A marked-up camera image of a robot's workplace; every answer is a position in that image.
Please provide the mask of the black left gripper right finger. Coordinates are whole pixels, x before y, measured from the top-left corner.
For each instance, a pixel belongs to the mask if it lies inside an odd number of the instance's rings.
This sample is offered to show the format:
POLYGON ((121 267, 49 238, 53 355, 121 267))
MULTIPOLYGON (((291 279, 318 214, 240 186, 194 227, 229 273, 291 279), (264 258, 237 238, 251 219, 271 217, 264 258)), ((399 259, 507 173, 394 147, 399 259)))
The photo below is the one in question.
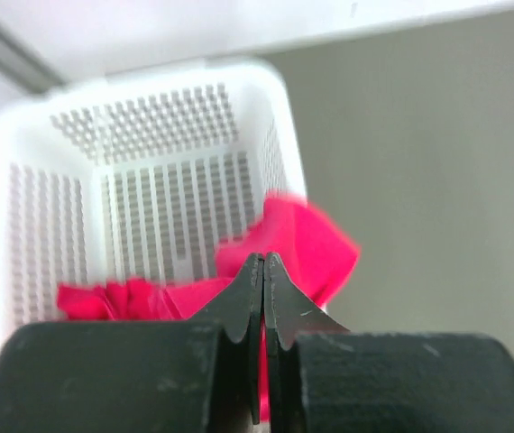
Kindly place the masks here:
POLYGON ((466 333, 354 333, 264 263, 274 432, 514 432, 514 359, 466 333))

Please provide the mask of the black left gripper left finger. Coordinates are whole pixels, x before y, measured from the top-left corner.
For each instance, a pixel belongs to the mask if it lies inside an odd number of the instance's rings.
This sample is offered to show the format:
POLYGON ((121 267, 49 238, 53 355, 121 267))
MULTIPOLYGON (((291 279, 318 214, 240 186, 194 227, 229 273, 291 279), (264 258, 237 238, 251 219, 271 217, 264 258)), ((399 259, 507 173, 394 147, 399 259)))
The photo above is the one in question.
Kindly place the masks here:
POLYGON ((181 321, 44 322, 0 351, 0 432, 249 432, 263 257, 181 321))

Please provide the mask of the pink t shirt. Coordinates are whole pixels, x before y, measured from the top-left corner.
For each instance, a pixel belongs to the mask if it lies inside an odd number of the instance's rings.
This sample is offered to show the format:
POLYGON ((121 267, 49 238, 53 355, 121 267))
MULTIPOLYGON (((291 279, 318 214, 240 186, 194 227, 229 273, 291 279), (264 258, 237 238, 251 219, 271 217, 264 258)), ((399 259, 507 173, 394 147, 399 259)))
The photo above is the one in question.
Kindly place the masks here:
MULTIPOLYGON (((358 260, 353 242, 305 199, 270 194, 262 216, 238 239, 216 248, 216 276, 184 284, 133 278, 93 286, 62 284, 57 305, 64 322, 181 321, 195 316, 235 278, 251 254, 277 254, 293 283, 318 307, 335 295, 358 260)), ((260 420, 271 428, 263 282, 259 351, 260 420)))

